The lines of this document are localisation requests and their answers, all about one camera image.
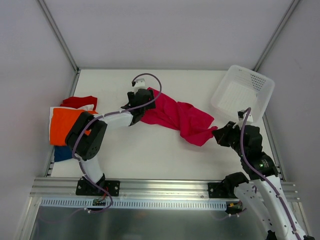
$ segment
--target red cloth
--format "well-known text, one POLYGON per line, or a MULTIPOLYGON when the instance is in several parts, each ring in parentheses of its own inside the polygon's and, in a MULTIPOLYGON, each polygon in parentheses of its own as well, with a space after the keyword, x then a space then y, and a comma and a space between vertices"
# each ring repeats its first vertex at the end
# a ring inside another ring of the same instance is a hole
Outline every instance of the red cloth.
POLYGON ((96 110, 98 99, 94 96, 85 96, 85 97, 78 97, 78 96, 71 96, 62 101, 60 107, 69 107, 78 109, 85 105, 93 104, 93 110, 96 110))
MULTIPOLYGON (((154 96, 159 94, 159 91, 153 88, 148 89, 153 90, 154 96)), ((180 130, 180 136, 191 144, 202 146, 214 136, 212 131, 218 129, 216 126, 209 128, 214 120, 209 114, 189 103, 176 102, 163 93, 155 101, 155 105, 155 109, 145 112, 141 121, 180 130)))

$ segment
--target gray wall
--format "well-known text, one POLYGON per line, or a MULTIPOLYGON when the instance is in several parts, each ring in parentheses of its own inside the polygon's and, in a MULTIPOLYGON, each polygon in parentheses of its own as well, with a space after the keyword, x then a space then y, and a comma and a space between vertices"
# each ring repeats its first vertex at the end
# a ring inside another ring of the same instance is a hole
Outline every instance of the gray wall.
POLYGON ((267 117, 295 181, 316 239, 320 238, 320 1, 303 0, 260 72, 275 81, 267 117))
POLYGON ((73 74, 37 2, 0 1, 0 239, 14 237, 48 159, 49 107, 73 74))
POLYGON ((46 0, 80 67, 252 69, 292 0, 46 0))

